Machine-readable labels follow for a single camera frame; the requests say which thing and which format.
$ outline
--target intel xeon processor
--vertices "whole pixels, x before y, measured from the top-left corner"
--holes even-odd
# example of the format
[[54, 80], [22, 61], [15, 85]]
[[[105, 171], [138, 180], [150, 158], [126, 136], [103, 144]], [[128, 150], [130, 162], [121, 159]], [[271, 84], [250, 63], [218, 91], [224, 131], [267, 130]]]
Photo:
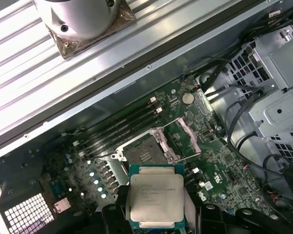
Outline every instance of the intel xeon processor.
[[130, 221], [134, 229], [184, 228], [183, 174], [183, 164], [130, 166]]

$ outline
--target motherboard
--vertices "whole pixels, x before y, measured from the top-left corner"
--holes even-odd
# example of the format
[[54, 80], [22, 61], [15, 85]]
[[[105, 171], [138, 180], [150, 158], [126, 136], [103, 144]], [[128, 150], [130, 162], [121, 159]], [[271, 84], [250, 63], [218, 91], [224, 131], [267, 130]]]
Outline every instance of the motherboard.
[[183, 163], [185, 187], [203, 202], [232, 215], [244, 207], [271, 215], [255, 178], [243, 176], [245, 163], [228, 150], [226, 130], [196, 87], [175, 80], [45, 153], [42, 184], [53, 201], [67, 198], [91, 215], [115, 202], [118, 187], [128, 184], [129, 164]]

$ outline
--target green circuit board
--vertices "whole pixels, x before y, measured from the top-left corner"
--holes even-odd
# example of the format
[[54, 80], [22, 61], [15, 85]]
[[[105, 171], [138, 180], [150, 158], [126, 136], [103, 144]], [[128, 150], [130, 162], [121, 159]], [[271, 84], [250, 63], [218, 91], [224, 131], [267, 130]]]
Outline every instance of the green circuit board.
[[[169, 146], [180, 156], [180, 159], [186, 158], [178, 162], [188, 166], [185, 183], [194, 187], [197, 195], [204, 202], [214, 203], [230, 214], [234, 214], [237, 209], [243, 207], [254, 208], [267, 215], [272, 214], [261, 195], [246, 186], [242, 174], [242, 168], [245, 164], [227, 149], [226, 132], [221, 127], [221, 122], [207, 98], [200, 90], [193, 91], [192, 89], [193, 86], [188, 83], [183, 83], [180, 80], [173, 81], [100, 122], [91, 129], [91, 134], [80, 135], [80, 142], [89, 142], [92, 137], [105, 139], [105, 141], [101, 140], [103, 143], [95, 150], [104, 149], [104, 153], [111, 153], [118, 146], [150, 128], [168, 125], [163, 129]], [[189, 93], [190, 98], [185, 99], [185, 94]], [[137, 123], [136, 126], [130, 128], [128, 133], [119, 134], [124, 131], [124, 128], [115, 130], [112, 136], [119, 135], [120, 137], [117, 139], [105, 135], [107, 132], [103, 129], [108, 129], [117, 120], [137, 107], [146, 105], [152, 97], [156, 98], [156, 107], [162, 109], [157, 119], [150, 123]], [[178, 118], [183, 119], [196, 137], [196, 143], [201, 150], [199, 155], [188, 158], [195, 154], [195, 147], [191, 143], [190, 135], [176, 122]], [[134, 150], [135, 147], [140, 147], [148, 137], [140, 138], [129, 144], [126, 150]], [[48, 153], [44, 158], [48, 170], [56, 174], [52, 176], [49, 183], [58, 184], [56, 185], [58, 189], [53, 189], [53, 191], [57, 191], [55, 193], [58, 199], [70, 196], [72, 197], [72, 203], [91, 214], [97, 207], [114, 202], [117, 197], [117, 190], [110, 191], [108, 189], [110, 185], [105, 180], [105, 176], [98, 165], [102, 165], [102, 163], [107, 165], [119, 185], [127, 183], [127, 175], [126, 170], [124, 170], [124, 162], [118, 160], [100, 158], [92, 160], [91, 164], [87, 164], [87, 155], [83, 157], [78, 155], [80, 151], [83, 151], [83, 147], [88, 147], [88, 145], [85, 143], [72, 146], [70, 142], [59, 147], [56, 152]], [[87, 154], [92, 151], [89, 150], [89, 147], [87, 149], [84, 150]], [[65, 154], [70, 154], [73, 163], [67, 163], [64, 158]], [[193, 169], [199, 169], [200, 173], [195, 174]], [[93, 183], [94, 177], [89, 176], [90, 172], [95, 172], [94, 177], [98, 177], [106, 188], [107, 197], [105, 199], [100, 197], [100, 192], [97, 191], [98, 186]], [[249, 173], [248, 181], [254, 189], [259, 188], [255, 179]], [[73, 186], [75, 190], [68, 192], [70, 186]], [[80, 197], [81, 191], [86, 191], [84, 197]]]

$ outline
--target cable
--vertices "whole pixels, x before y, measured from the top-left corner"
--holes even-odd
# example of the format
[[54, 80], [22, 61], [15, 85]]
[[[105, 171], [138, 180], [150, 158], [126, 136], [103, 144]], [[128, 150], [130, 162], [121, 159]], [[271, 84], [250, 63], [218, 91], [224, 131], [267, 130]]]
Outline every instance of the cable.
[[246, 135], [239, 143], [238, 147], [236, 147], [238, 150], [241, 149], [242, 145], [244, 144], [245, 141], [250, 139], [251, 137], [256, 137], [257, 133], [256, 132], [251, 132], [250, 134]]
[[240, 101], [236, 101], [236, 102], [234, 102], [233, 104], [231, 104], [231, 105], [226, 109], [225, 116], [224, 116], [225, 123], [227, 123], [227, 117], [228, 117], [229, 110], [230, 110], [232, 107], [234, 107], [236, 104], [240, 104], [240, 106], [241, 106], [241, 105], [242, 105], [242, 102], [240, 102]]
[[[239, 53], [239, 51], [241, 50], [241, 46], [248, 41], [251, 41], [254, 37], [258, 37], [262, 34], [266, 34], [292, 25], [293, 19], [290, 19], [292, 15], [293, 7], [269, 19], [266, 19], [266, 17], [260, 19], [257, 23], [253, 24], [253, 26], [248, 27], [244, 32], [240, 34], [240, 42], [232, 47], [232, 49], [227, 54], [225, 54], [223, 58], [231, 60]], [[216, 68], [214, 69], [212, 75], [207, 79], [204, 84], [202, 84], [201, 88], [204, 93], [213, 85], [213, 83], [216, 81], [217, 77], [220, 75], [226, 65], [226, 61], [220, 62], [218, 65], [216, 65]]]
[[[280, 180], [280, 178], [276, 178], [276, 179], [272, 179], [270, 182], [273, 182], [274, 180]], [[271, 207], [271, 209], [276, 212], [280, 217], [282, 217], [292, 228], [293, 228], [293, 224], [291, 223], [291, 221], [289, 221], [280, 211], [278, 211], [271, 203], [269, 203], [267, 201], [267, 199], [265, 198], [265, 186], [269, 185], [268, 182], [263, 184], [262, 188], [261, 188], [261, 194], [263, 196], [264, 201]]]
[[258, 88], [256, 87], [250, 87], [250, 86], [246, 86], [246, 85], [240, 85], [240, 84], [229, 84], [227, 86], [223, 86], [213, 92], [210, 92], [208, 94], [205, 94], [206, 97], [210, 97], [210, 96], [213, 96], [215, 94], [218, 94], [218, 93], [221, 93], [222, 91], [226, 90], [226, 89], [229, 89], [229, 88], [238, 88], [238, 89], [242, 89], [242, 90], [247, 90], [247, 91], [254, 91]]
[[256, 101], [259, 97], [260, 97], [260, 93], [259, 93], [260, 89], [258, 89], [257, 91], [254, 92], [254, 94], [250, 97], [250, 99], [248, 99], [246, 101], [245, 104], [242, 105], [242, 107], [240, 108], [240, 110], [237, 112], [237, 114], [234, 116], [233, 120], [232, 120], [232, 123], [230, 125], [230, 128], [229, 128], [229, 131], [228, 131], [228, 148], [234, 152], [237, 156], [239, 156], [240, 158], [242, 158], [244, 161], [246, 161], [248, 164], [256, 167], [257, 169], [260, 169], [264, 172], [269, 172], [271, 174], [274, 174], [276, 176], [282, 176], [281, 174], [277, 173], [277, 172], [274, 172], [274, 171], [271, 171], [271, 170], [268, 170], [267, 168], [263, 168], [259, 165], [257, 165], [256, 163], [252, 162], [251, 160], [249, 160], [248, 158], [246, 158], [243, 154], [240, 153], [240, 151], [233, 145], [232, 141], [231, 141], [231, 137], [232, 137], [232, 134], [233, 134], [233, 131], [241, 117], [241, 115], [249, 108], [251, 107], [252, 103], [254, 101]]
[[[283, 156], [283, 155], [276, 155], [276, 154], [271, 154], [271, 155], [268, 155], [267, 157], [265, 157], [265, 159], [264, 159], [264, 161], [263, 161], [263, 168], [267, 168], [268, 161], [269, 161], [272, 157], [283, 158], [283, 159], [286, 160], [291, 166], [293, 166], [293, 162], [292, 162], [290, 159], [288, 159], [286, 156]], [[268, 181], [268, 174], [267, 174], [267, 172], [264, 172], [264, 175], [265, 175], [264, 183], [267, 183], [267, 181]]]

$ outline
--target perforated metal panel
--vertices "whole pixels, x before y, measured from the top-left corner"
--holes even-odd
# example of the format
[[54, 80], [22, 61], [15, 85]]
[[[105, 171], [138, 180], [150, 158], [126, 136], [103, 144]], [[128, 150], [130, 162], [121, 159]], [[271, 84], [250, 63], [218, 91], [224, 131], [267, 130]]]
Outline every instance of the perforated metal panel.
[[11, 234], [33, 234], [54, 220], [41, 194], [4, 212]]
[[[242, 49], [226, 66], [229, 75], [232, 75], [237, 84], [258, 86], [270, 78], [262, 64], [258, 61], [256, 55], [253, 54], [252, 49], [255, 48], [255, 46], [255, 42], [251, 42], [244, 46], [244, 49]], [[247, 99], [251, 95], [250, 91], [242, 90], [242, 92]]]
[[270, 145], [274, 152], [293, 159], [293, 129], [272, 136], [270, 139]]

